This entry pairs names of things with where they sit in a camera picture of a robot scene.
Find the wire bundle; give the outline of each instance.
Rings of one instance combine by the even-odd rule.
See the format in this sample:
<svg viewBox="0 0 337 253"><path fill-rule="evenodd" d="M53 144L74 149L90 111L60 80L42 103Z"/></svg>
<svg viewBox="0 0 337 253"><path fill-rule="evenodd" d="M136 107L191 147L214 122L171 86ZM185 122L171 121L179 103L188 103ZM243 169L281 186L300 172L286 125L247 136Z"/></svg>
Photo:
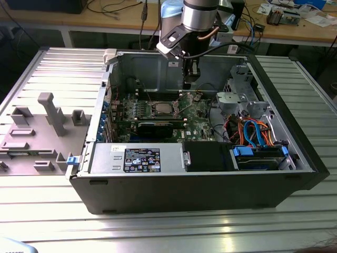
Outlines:
<svg viewBox="0 0 337 253"><path fill-rule="evenodd" d="M250 35L247 37L247 39L246 39L246 41L244 42L244 44L246 44L247 41L248 41L248 39L249 39L249 37L251 37L250 46L256 45L256 46L255 46L255 51L257 52L258 49L259 49L259 47L260 47L260 44L261 44L261 37L263 36L263 32L261 33L261 32L258 31L258 33L259 33L259 39L258 39L256 42L254 42L254 38L255 38L255 30L254 30L255 20L254 20L254 18L251 16L251 14L250 14L248 8L247 8L246 6L244 6L244 7L245 7L245 9L247 10L247 14L242 13L242 15L244 15L244 16L241 16L240 19L241 19L242 21L245 21L246 27L247 27L247 24L249 25L249 27L247 27L247 29L248 29L248 31L250 32Z"/></svg>
<svg viewBox="0 0 337 253"><path fill-rule="evenodd" d="M239 145L247 145L248 147L256 148L256 144L252 141L254 136L256 135L257 141L259 142L260 146L274 146L274 143L271 138L271 130L270 128L263 123L262 121L258 121L253 118L239 118L237 121L233 121L231 117L228 118L226 123L224 124L224 129L226 129L229 122L237 122L237 132L235 132L231 137L230 140L233 141L237 135L239 135L236 144ZM255 128L252 136L248 137L248 127Z"/></svg>

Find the green circuit board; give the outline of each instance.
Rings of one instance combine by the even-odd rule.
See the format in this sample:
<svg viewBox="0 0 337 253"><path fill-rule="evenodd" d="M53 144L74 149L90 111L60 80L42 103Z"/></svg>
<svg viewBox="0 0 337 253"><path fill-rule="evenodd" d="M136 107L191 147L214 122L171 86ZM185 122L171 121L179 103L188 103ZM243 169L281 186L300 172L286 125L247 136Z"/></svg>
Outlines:
<svg viewBox="0 0 337 253"><path fill-rule="evenodd" d="M114 123L118 142L181 143L214 140L206 117L209 100L202 99L201 94L184 94L175 101L138 100L135 95L128 97L116 107ZM170 123L174 126L173 134L164 139L141 138L137 128L142 122Z"/></svg>

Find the table leg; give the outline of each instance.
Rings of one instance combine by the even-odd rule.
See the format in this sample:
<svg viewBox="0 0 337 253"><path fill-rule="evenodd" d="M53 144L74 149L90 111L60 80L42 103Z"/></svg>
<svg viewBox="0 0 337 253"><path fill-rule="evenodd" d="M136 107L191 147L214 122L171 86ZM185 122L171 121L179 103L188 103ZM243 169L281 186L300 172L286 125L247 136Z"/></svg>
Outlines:
<svg viewBox="0 0 337 253"><path fill-rule="evenodd" d="M65 47L74 47L73 40L68 29L60 30Z"/></svg>

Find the warning label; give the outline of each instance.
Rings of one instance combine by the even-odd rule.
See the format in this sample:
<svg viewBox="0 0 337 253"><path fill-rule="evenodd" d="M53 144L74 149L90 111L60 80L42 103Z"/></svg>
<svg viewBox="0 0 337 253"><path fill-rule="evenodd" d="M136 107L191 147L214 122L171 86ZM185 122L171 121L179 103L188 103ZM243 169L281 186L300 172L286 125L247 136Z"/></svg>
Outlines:
<svg viewBox="0 0 337 253"><path fill-rule="evenodd" d="M125 149L124 172L161 172L159 149Z"/></svg>

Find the workbench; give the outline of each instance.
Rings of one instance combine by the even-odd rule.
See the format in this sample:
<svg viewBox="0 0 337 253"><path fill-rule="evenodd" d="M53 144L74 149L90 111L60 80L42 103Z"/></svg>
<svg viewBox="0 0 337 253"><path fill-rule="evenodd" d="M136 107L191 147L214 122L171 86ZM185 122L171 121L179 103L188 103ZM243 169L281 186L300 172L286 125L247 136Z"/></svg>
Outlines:
<svg viewBox="0 0 337 253"><path fill-rule="evenodd" d="M36 102L41 92L53 92L65 114L76 108L92 115L106 69L103 54L99 49L38 51L0 105L0 142L17 105L45 113ZM257 59L331 173L312 190L298 191L276 208L93 215L63 175L0 172L0 236L24 241L39 253L285 253L331 238L337 232L337 108L300 63Z"/></svg>
<svg viewBox="0 0 337 253"><path fill-rule="evenodd" d="M112 3L114 0L102 0L102 4ZM247 6L251 16L257 23L265 25L265 31L261 42L280 43L292 45L310 46L330 46L336 33L336 26L319 27L308 21L301 20L299 26L279 25L272 26L266 24L266 15L255 13L262 0L247 0ZM123 4L116 5L115 8L122 8L135 4L136 0L126 0ZM100 3L94 1L90 7L100 11ZM98 32L98 33L120 33L120 34L139 34L141 26L141 12L143 5L137 5L120 11L119 20L105 16L101 13L94 13L87 8L82 14L50 13L37 11L13 11L8 10L14 19L22 27L34 29L47 29L60 31L64 45L73 47L71 31ZM324 11L337 11L337 7L326 5ZM157 4L148 4L147 21L144 24L144 35L150 35L157 26ZM0 26L13 27L15 24L0 9ZM241 22L239 29L234 31L234 40L246 40L249 31L245 24Z"/></svg>

